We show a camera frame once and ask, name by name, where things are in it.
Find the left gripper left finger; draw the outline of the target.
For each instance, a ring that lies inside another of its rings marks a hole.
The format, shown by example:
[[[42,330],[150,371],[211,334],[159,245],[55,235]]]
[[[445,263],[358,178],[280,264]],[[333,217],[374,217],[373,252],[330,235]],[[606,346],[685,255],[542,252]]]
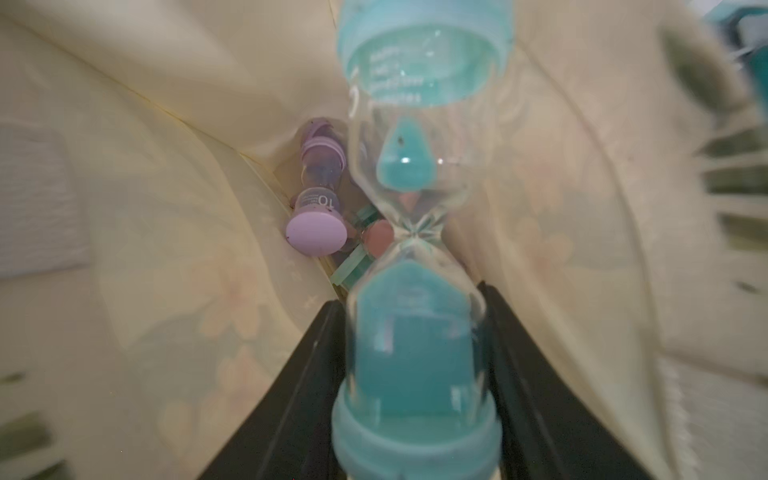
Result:
[[[266,395],[202,479],[344,479],[332,407],[345,374],[345,313],[325,303]]]

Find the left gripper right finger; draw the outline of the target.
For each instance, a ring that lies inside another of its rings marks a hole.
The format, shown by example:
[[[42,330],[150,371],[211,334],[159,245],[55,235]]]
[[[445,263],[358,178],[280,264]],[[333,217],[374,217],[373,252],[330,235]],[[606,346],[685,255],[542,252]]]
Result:
[[[648,479],[562,381],[499,291],[488,307],[490,390],[502,423],[503,479]]]

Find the teal hourglass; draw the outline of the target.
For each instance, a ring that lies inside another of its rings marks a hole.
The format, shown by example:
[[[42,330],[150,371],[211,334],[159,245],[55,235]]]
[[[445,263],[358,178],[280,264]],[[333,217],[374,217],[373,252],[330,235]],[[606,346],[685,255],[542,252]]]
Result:
[[[332,443],[351,478],[490,479],[498,468],[487,306],[442,233],[492,157],[513,42],[509,1],[341,7],[349,169],[394,232],[346,301]]]

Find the purple hourglass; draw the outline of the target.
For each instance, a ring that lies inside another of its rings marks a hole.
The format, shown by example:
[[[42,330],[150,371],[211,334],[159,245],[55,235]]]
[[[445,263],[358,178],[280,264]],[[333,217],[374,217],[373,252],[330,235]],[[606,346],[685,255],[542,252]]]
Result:
[[[348,232],[337,189],[347,167],[346,151],[330,121],[309,121],[301,137],[301,186],[285,238],[309,257],[332,255],[345,245]]]

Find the cream canvas tote bag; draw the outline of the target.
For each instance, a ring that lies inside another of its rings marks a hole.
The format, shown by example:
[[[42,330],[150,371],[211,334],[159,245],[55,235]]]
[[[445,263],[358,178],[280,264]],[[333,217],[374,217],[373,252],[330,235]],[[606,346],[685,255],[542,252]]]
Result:
[[[3,478],[201,478],[329,301],[344,381],[394,239],[349,169],[345,2],[2,3]],[[649,479],[765,478],[756,90],[690,2],[509,2],[445,246]],[[285,238],[315,118],[347,157],[323,257]]]

